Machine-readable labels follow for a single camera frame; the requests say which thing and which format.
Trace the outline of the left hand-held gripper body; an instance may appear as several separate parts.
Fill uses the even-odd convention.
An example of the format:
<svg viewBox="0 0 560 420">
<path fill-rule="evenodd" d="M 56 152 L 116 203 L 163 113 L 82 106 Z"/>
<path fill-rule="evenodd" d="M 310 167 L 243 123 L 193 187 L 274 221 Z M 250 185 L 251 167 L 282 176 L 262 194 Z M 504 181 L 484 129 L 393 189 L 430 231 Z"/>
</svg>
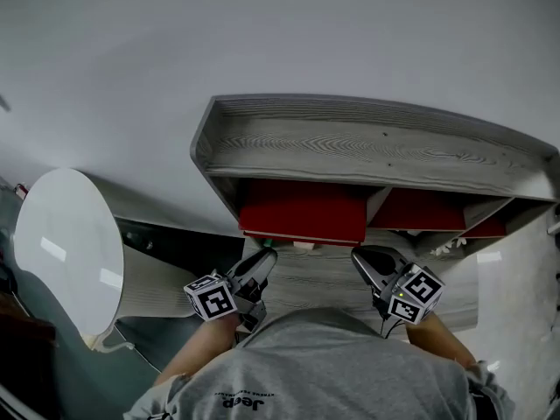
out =
<svg viewBox="0 0 560 420">
<path fill-rule="evenodd" d="M 184 287 L 194 311 L 204 320 L 223 318 L 237 314 L 241 326 L 252 333 L 267 315 L 261 300 L 261 288 L 245 285 L 234 292 L 234 279 L 220 276 L 216 272 L 203 276 Z"/>
</svg>

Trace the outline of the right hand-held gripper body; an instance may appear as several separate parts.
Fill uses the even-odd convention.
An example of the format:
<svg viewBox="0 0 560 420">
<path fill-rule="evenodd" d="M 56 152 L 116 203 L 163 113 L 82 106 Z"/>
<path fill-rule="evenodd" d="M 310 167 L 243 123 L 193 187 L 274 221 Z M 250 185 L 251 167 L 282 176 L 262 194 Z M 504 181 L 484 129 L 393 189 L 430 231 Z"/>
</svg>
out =
<svg viewBox="0 0 560 420">
<path fill-rule="evenodd" d="M 377 275 L 373 306 L 383 319 L 417 325 L 434 310 L 444 288 L 428 267 L 408 262 L 390 275 Z"/>
</svg>

